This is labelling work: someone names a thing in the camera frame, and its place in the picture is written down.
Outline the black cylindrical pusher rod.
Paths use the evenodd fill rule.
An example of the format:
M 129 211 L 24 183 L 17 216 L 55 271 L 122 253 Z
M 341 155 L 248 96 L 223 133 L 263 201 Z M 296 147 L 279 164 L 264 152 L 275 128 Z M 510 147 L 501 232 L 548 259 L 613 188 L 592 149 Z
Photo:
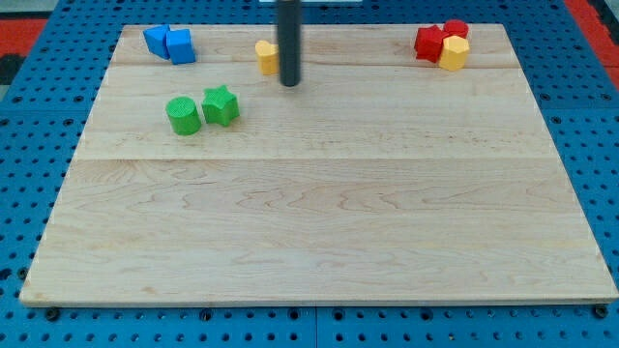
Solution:
M 276 6 L 280 83 L 293 87 L 301 81 L 301 1 L 277 0 Z

